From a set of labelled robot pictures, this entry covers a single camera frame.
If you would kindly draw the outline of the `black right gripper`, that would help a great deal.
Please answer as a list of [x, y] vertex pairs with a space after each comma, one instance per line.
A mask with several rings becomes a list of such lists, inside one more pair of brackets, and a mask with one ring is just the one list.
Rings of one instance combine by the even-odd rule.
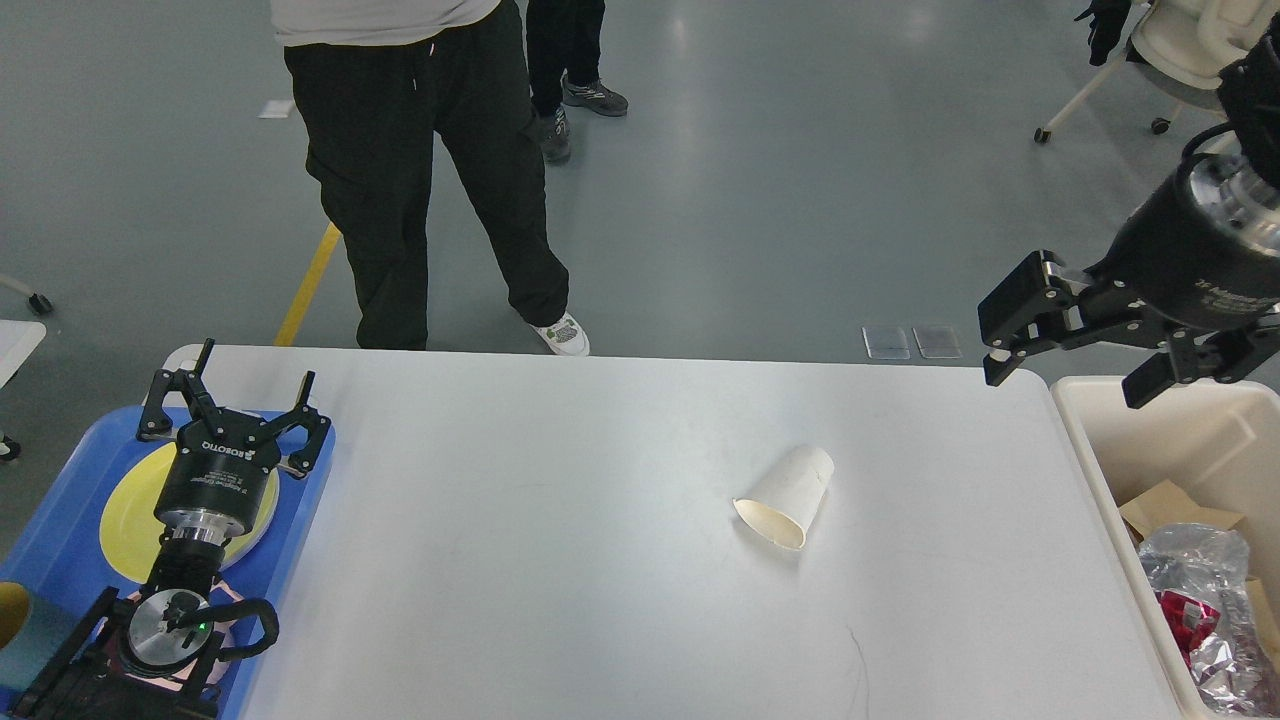
[[1156, 350], [1169, 320], [1222, 332], [1201, 343], [1170, 334], [1123, 379], [1128, 407], [1178, 384], [1245, 379], [1279, 351], [1276, 325], [1244, 325], [1279, 301], [1277, 223], [1277, 176], [1243, 155], [1184, 158], [1087, 272], [1036, 250], [979, 302], [986, 383], [1055, 348]]

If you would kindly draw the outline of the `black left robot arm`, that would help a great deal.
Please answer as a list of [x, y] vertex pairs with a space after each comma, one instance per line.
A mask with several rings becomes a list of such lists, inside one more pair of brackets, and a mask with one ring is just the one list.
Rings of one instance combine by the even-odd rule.
[[96, 421], [3, 561], [3, 712], [233, 719], [307, 536], [332, 455], [310, 402], [215, 401], [206, 342], [138, 407]]

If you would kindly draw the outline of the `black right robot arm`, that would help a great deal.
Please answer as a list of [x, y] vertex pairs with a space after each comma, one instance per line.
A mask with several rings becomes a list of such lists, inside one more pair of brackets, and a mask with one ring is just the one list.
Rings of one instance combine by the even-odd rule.
[[1083, 272], [1028, 254], [978, 305], [989, 386], [1053, 348], [1148, 348], [1129, 407], [1210, 378], [1245, 379], [1277, 354], [1277, 22], [1220, 72], [1226, 119], [1194, 136], [1167, 179]]

